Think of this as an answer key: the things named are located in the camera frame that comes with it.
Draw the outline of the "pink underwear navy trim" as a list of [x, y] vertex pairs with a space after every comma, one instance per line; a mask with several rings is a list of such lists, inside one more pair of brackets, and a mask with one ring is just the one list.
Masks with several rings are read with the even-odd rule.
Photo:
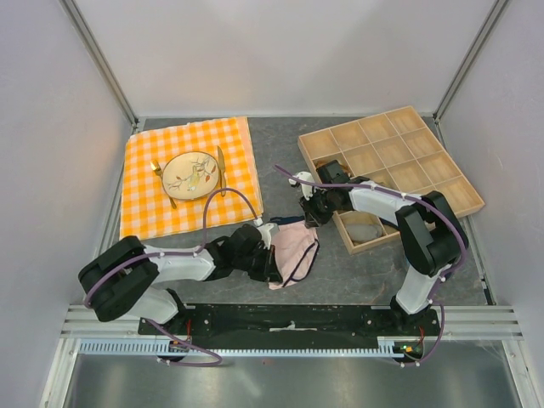
[[279, 231], [272, 237], [275, 262], [281, 283], [269, 283], [269, 289], [279, 290], [295, 285], [308, 277], [320, 250], [315, 227], [307, 227], [303, 216], [274, 217], [272, 224]]

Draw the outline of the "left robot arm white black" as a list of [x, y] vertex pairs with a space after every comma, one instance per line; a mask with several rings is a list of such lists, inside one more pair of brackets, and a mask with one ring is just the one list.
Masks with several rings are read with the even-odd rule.
[[244, 224], [230, 236], [222, 236], [202, 249], [158, 248], [130, 235], [118, 241], [78, 274], [86, 293], [85, 304], [101, 322], [124, 316], [150, 318], [168, 334], [180, 333], [186, 313], [172, 289], [159, 289], [175, 281], [217, 281], [235, 271], [250, 279], [278, 283], [272, 238], [276, 224], [259, 227]]

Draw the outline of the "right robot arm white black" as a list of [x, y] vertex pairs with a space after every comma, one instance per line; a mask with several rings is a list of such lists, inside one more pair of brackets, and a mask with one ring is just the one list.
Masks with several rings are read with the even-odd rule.
[[420, 324], [432, 304], [437, 285], [464, 260], [468, 238], [445, 196], [437, 190], [410, 194], [382, 186], [366, 177], [351, 178], [338, 161], [318, 169], [320, 182], [309, 172], [296, 173], [290, 184], [300, 186], [299, 204], [309, 227], [327, 224], [334, 213], [368, 213], [399, 232], [408, 271], [391, 301], [391, 328], [402, 335]]

